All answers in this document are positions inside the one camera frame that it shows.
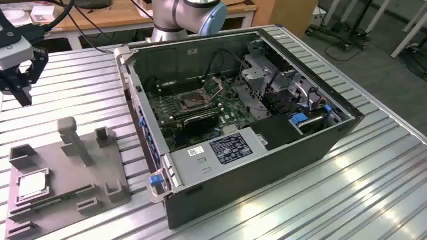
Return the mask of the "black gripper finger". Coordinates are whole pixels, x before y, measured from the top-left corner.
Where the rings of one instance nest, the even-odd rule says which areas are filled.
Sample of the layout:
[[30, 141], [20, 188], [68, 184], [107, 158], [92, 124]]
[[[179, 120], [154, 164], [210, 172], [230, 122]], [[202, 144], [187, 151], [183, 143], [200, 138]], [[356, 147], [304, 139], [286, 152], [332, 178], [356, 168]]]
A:
[[15, 99], [18, 100], [19, 104], [23, 107], [31, 106], [32, 105], [32, 96], [31, 96], [31, 90], [32, 86], [27, 86], [24, 88], [19, 88], [12, 91], [12, 95], [15, 96]]

